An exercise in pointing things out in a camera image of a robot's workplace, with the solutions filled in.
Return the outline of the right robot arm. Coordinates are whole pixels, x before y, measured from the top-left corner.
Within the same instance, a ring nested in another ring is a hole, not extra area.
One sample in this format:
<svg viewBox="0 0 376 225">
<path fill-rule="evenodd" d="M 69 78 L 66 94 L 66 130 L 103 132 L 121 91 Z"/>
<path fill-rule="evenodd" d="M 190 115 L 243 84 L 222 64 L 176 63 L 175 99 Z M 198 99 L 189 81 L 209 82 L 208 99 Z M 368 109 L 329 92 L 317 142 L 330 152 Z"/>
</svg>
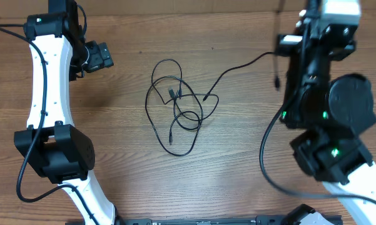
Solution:
<svg viewBox="0 0 376 225">
<path fill-rule="evenodd" d="M 281 121 L 303 133 L 290 144 L 301 170 L 320 181 L 357 224 L 376 224 L 376 163 L 360 135 L 376 123 L 370 81 L 330 77 L 331 63 L 356 49 L 358 1 L 309 1 L 275 52 L 288 57 Z"/>
</svg>

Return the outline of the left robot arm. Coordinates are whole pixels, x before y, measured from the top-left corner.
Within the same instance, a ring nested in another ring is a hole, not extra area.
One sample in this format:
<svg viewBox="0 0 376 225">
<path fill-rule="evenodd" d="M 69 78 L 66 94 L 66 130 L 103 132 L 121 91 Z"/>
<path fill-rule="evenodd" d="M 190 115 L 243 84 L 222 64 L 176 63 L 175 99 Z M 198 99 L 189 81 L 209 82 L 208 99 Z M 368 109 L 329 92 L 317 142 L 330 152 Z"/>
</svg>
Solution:
<svg viewBox="0 0 376 225">
<path fill-rule="evenodd" d="M 23 26 L 33 57 L 33 96 L 27 128 L 14 144 L 38 176 L 67 192 L 84 224 L 120 224 L 121 219 L 94 174 L 89 137 L 76 129 L 69 84 L 113 65 L 105 43 L 87 41 L 83 8 L 73 0 L 50 1 L 46 14 L 30 15 Z"/>
</svg>

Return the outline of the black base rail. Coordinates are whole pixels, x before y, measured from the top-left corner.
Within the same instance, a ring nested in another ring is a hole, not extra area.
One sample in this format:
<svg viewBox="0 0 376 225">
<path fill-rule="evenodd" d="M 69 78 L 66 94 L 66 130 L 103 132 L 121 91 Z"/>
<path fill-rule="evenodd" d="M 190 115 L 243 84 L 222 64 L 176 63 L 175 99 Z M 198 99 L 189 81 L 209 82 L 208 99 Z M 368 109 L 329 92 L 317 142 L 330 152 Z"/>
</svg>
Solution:
<svg viewBox="0 0 376 225">
<path fill-rule="evenodd" d="M 336 224 L 343 225 L 341 216 L 325 216 L 316 212 L 314 208 L 301 204 L 287 215 L 259 215 L 246 218 L 221 218 L 221 219 L 123 219 L 116 216 L 115 224 L 127 225 L 278 225 L 278 224 Z"/>
</svg>

